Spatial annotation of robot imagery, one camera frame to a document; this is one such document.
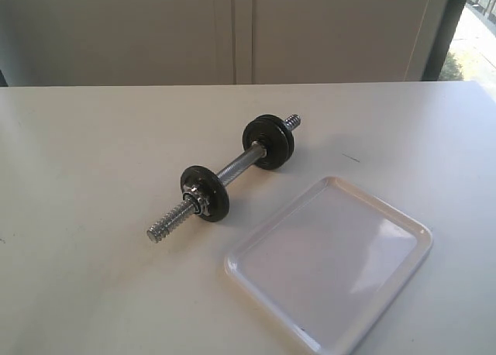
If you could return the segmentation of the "chrome threaded dumbbell bar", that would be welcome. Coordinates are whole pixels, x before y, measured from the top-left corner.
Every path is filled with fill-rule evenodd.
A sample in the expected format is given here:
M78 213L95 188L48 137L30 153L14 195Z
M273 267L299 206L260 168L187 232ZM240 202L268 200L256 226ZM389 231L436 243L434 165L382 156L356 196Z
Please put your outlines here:
M255 162L265 157L266 153L267 151L260 143L253 142L250 148L246 150L243 148L243 152L237 158L219 172L214 173L219 177L225 187L227 187L249 167L256 166ZM152 242L159 243L192 215L196 215L193 204L188 200L184 200L182 196L181 202L157 220L146 231L146 234Z

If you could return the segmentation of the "dark window frame post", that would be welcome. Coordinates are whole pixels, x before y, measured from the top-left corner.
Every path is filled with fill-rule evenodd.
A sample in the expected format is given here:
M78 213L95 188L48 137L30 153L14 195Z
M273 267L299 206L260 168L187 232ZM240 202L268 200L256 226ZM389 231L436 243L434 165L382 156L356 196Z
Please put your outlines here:
M421 81L438 81L467 0L447 0Z

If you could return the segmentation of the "chrome star collar nut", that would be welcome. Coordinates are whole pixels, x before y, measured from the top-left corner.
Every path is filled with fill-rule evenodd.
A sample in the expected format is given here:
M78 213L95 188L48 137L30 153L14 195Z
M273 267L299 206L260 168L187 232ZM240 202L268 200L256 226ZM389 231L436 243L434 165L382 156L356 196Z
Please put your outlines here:
M196 215L210 216L210 199L198 187L186 186L183 191L183 199L193 203Z

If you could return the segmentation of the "white rectangular plastic tray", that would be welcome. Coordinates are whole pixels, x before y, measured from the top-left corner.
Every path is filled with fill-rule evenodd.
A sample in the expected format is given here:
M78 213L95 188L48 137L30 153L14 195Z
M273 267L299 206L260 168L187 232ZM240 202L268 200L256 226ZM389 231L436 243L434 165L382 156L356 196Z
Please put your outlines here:
M428 228L324 177L247 233L226 274L314 354L349 354L431 250Z

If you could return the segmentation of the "black weight plate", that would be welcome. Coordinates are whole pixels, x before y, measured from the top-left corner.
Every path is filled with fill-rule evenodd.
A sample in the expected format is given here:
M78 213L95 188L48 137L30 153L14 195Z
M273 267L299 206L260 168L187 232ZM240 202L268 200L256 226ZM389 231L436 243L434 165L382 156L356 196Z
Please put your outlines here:
M228 215L229 196L225 185L214 172L203 166L190 166L183 171L180 182L182 194L186 186L196 186L209 197L211 215L199 215L200 218L207 222L219 222Z
M253 142L260 143L267 151L268 143L268 133L270 132L270 123L265 118L265 115L260 115L256 117L252 122L250 122L243 131L242 143L243 148L246 150L252 146ZM269 168L269 161L267 159L267 153L265 157L260 158L255 162L255 165L264 170L275 170Z
M301 117L292 114L286 119L281 119L275 115L265 115L270 123L268 133L269 143L267 146L267 159L270 169L278 169L288 161L295 149L295 139L292 131L301 124Z

